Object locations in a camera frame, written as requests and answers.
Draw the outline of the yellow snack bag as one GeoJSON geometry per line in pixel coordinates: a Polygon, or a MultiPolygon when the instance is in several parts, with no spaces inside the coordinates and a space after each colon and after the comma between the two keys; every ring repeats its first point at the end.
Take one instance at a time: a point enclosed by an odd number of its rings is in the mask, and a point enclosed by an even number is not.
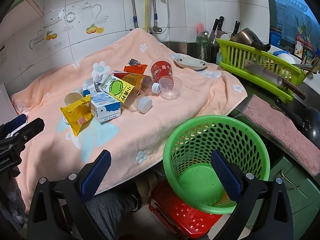
{"type": "Polygon", "coordinates": [[[74,136],[77,137],[84,124],[93,118],[91,95],[87,95],[69,106],[61,107],[60,110],[71,126],[74,136]]]}

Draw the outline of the white paper cup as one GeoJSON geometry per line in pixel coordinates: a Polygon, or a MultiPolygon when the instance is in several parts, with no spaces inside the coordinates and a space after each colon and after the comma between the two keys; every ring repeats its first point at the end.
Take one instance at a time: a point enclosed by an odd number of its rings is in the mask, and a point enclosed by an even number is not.
{"type": "Polygon", "coordinates": [[[83,98],[82,93],[79,93],[78,91],[72,91],[65,96],[64,102],[66,106],[69,106],[82,98],[83,98]]]}

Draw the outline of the blue white milk carton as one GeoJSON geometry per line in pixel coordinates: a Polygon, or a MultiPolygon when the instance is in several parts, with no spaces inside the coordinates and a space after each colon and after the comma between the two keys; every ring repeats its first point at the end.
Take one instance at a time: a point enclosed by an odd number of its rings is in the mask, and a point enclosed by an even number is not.
{"type": "Polygon", "coordinates": [[[120,117],[120,101],[105,92],[95,93],[91,95],[91,113],[99,123],[120,117]]]}

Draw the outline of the green label juice bottle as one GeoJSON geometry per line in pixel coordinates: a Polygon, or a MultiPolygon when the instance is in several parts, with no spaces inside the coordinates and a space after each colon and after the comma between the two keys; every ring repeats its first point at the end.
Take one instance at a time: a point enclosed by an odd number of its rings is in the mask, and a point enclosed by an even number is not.
{"type": "Polygon", "coordinates": [[[120,101],[125,108],[132,112],[138,111],[145,114],[152,107],[152,99],[141,89],[114,75],[109,75],[100,87],[104,92],[120,101]]]}

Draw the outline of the red gold tea bottle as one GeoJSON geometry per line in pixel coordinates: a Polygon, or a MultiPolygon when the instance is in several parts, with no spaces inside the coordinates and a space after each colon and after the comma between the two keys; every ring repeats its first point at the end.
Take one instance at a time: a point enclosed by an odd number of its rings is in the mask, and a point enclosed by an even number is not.
{"type": "Polygon", "coordinates": [[[112,72],[112,75],[122,79],[123,81],[126,81],[131,85],[136,86],[138,89],[142,90],[146,95],[161,93],[159,83],[154,82],[153,79],[148,75],[119,71],[112,72]]]}

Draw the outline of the orange foil wrapper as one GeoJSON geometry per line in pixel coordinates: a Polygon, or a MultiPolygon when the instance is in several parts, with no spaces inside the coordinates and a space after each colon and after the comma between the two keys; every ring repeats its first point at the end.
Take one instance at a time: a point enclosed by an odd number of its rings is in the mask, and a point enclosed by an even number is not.
{"type": "Polygon", "coordinates": [[[129,72],[129,73],[143,75],[147,67],[148,67],[147,64],[137,64],[137,65],[132,65],[132,66],[125,66],[124,71],[129,72]]]}

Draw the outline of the silver foil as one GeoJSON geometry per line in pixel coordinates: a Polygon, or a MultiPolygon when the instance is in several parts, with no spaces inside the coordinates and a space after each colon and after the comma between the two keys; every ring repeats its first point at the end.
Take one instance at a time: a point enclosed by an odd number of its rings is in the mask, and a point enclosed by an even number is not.
{"type": "Polygon", "coordinates": [[[137,65],[140,65],[140,62],[137,61],[136,59],[130,59],[128,61],[128,64],[129,64],[129,66],[137,66],[137,65]]]}

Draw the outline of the red printed plastic cup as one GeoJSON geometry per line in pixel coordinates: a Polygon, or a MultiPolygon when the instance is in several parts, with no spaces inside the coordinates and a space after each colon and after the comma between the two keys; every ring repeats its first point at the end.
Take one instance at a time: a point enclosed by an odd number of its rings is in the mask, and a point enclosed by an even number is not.
{"type": "Polygon", "coordinates": [[[157,59],[151,63],[151,75],[155,83],[160,79],[169,76],[172,79],[172,66],[166,59],[157,59]]]}

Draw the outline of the white board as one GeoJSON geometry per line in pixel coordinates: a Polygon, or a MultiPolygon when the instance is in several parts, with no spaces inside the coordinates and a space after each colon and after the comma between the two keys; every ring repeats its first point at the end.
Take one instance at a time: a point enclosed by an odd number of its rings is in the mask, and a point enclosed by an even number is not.
{"type": "Polygon", "coordinates": [[[5,124],[18,115],[11,103],[4,83],[0,85],[0,125],[5,124]]]}

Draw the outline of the green perforated plastic basket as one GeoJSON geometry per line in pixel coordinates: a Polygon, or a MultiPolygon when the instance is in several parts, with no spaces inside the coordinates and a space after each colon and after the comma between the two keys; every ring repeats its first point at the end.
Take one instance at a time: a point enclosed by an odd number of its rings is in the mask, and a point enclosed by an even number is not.
{"type": "Polygon", "coordinates": [[[189,206],[206,213],[232,213],[237,200],[223,182],[231,176],[222,171],[222,154],[244,174],[268,180],[270,159],[259,135],[245,123],[222,115],[190,119],[168,138],[163,165],[173,191],[189,206]]]}

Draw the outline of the green cabinet door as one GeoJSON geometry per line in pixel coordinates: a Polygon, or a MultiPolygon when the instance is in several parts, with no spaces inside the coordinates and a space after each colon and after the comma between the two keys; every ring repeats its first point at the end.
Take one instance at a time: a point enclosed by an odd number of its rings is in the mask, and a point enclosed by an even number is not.
{"type": "Polygon", "coordinates": [[[293,217],[293,238],[300,239],[319,211],[319,189],[286,158],[270,170],[269,180],[281,178],[290,200],[293,217]]]}

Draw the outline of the red plastic stool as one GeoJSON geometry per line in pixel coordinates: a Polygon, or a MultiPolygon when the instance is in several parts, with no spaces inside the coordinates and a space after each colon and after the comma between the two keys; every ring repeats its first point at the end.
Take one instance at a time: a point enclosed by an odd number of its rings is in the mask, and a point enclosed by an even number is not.
{"type": "Polygon", "coordinates": [[[153,189],[149,210],[179,239],[204,236],[222,217],[186,204],[173,191],[167,180],[153,189]]]}

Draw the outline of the pink dish cloth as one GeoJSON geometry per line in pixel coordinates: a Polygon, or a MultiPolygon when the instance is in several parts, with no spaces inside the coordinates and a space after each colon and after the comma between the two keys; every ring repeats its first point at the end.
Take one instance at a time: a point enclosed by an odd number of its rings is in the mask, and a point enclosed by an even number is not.
{"type": "Polygon", "coordinates": [[[319,174],[319,149],[285,114],[252,95],[242,115],[283,145],[312,176],[319,174]]]}

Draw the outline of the peach floral towel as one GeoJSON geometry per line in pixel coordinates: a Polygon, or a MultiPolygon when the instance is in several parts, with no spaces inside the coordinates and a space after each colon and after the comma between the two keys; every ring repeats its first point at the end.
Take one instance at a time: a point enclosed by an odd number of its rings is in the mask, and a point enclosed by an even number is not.
{"type": "Polygon", "coordinates": [[[52,69],[12,96],[18,112],[29,121],[41,118],[45,125],[21,153],[17,184],[26,207],[40,178],[64,179],[93,162],[102,150],[108,150],[112,160],[98,192],[109,190],[159,163],[167,138],[181,123],[201,115],[227,115],[246,98],[240,81],[215,64],[203,74],[173,66],[173,75],[182,81],[176,99],[153,96],[148,113],[123,109],[118,118],[106,123],[91,120],[78,136],[63,121],[65,96],[91,77],[95,63],[104,62],[114,71],[122,70],[129,59],[152,64],[157,59],[172,62],[172,56],[172,50],[152,35],[135,29],[77,66],[52,69]]]}

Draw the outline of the cleaver knife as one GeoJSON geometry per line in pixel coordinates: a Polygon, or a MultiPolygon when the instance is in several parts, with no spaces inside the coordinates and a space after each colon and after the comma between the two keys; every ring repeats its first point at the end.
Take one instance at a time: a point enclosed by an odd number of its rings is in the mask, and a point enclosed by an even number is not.
{"type": "Polygon", "coordinates": [[[287,79],[284,79],[280,75],[277,75],[275,72],[272,72],[271,70],[261,65],[258,65],[249,60],[245,60],[245,69],[267,81],[270,81],[271,83],[273,83],[278,87],[288,88],[289,90],[293,91],[302,100],[306,98],[306,94],[298,86],[294,85],[287,79]]]}

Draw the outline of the clear plastic cup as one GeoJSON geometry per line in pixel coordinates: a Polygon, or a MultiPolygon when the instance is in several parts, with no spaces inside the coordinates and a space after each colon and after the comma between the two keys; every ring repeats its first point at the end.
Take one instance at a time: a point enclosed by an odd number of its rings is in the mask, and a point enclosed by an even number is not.
{"type": "Polygon", "coordinates": [[[164,76],[159,80],[161,96],[166,100],[174,100],[178,98],[182,81],[178,77],[164,76]]]}

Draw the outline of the lime green dish rack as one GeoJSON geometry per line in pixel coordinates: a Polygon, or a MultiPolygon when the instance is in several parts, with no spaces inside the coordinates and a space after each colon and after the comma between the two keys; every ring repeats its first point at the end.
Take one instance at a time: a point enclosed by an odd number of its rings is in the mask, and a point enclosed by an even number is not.
{"type": "Polygon", "coordinates": [[[280,75],[298,87],[306,78],[306,74],[300,68],[268,52],[257,50],[244,44],[220,38],[217,39],[217,42],[220,46],[222,56],[220,66],[224,70],[268,90],[279,97],[284,103],[289,104],[293,101],[293,98],[296,95],[293,91],[285,87],[278,87],[270,81],[247,71],[245,69],[245,60],[252,61],[275,72],[277,75],[280,75]]]}

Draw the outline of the white ceramic plate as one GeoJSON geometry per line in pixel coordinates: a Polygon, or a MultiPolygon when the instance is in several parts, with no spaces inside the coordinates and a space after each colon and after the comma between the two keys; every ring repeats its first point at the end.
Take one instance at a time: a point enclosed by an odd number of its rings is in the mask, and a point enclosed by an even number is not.
{"type": "Polygon", "coordinates": [[[208,67],[208,63],[201,59],[196,59],[189,55],[174,53],[170,57],[173,59],[174,63],[181,68],[190,68],[195,71],[204,70],[208,67]]]}

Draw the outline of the green utensil holder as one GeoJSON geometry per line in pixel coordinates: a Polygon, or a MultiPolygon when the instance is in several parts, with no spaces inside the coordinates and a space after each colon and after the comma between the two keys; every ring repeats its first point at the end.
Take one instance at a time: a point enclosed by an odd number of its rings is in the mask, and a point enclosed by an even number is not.
{"type": "Polygon", "coordinates": [[[208,36],[198,36],[196,38],[196,57],[203,61],[209,62],[212,52],[212,42],[208,36]]]}

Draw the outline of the pink brush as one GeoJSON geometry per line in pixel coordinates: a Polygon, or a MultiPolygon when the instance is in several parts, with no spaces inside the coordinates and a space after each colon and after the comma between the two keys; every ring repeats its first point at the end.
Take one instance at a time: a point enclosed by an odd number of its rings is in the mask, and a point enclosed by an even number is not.
{"type": "Polygon", "coordinates": [[[201,36],[201,33],[204,31],[203,23],[198,23],[196,28],[197,28],[197,36],[201,36]]]}

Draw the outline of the black handled knife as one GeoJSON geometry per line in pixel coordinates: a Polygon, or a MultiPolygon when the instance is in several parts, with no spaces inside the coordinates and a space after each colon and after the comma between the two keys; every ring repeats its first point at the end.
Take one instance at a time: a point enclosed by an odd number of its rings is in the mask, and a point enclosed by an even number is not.
{"type": "Polygon", "coordinates": [[[216,38],[220,38],[224,34],[224,32],[222,31],[224,19],[225,18],[223,16],[220,16],[219,19],[215,19],[212,31],[209,36],[211,42],[214,42],[216,38]]]}

